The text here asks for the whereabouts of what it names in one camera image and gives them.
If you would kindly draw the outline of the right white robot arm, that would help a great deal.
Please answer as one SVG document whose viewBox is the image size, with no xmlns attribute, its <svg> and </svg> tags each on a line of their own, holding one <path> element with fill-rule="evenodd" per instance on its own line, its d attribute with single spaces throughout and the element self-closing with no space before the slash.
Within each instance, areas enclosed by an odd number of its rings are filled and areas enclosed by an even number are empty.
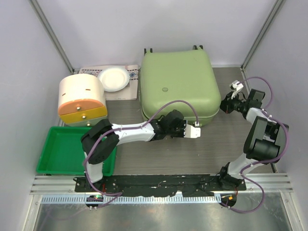
<svg viewBox="0 0 308 231">
<path fill-rule="evenodd" d="M 243 153 L 222 167 L 217 178 L 223 190 L 232 190 L 244 182 L 244 176 L 256 167 L 278 162 L 287 145 L 289 126 L 279 124 L 262 109 L 265 93 L 252 89 L 248 97 L 240 99 L 239 91 L 231 91 L 221 101 L 220 109 L 226 114 L 242 114 L 252 124 L 244 143 Z"/>
</svg>

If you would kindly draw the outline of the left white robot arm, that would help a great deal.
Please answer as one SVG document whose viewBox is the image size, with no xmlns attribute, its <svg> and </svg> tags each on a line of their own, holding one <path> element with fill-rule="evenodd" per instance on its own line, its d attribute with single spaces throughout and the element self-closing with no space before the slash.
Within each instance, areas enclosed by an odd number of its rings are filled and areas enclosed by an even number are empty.
<svg viewBox="0 0 308 231">
<path fill-rule="evenodd" d="M 121 144 L 135 141 L 158 141 L 166 136 L 190 138 L 193 126 L 181 112 L 173 110 L 159 119 L 140 124 L 118 125 L 103 119 L 81 137 L 85 155 L 86 187 L 92 192 L 102 188 L 103 162 Z"/>
</svg>

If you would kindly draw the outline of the green hard-shell suitcase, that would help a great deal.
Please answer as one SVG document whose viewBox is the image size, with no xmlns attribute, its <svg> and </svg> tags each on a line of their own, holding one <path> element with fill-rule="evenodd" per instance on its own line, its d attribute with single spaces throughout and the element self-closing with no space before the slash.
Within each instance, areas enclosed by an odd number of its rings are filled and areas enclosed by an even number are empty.
<svg viewBox="0 0 308 231">
<path fill-rule="evenodd" d="M 140 67 L 141 114 L 148 120 L 172 110 L 190 124 L 210 123 L 219 111 L 221 95 L 208 54 L 203 46 L 188 51 L 145 50 Z"/>
</svg>

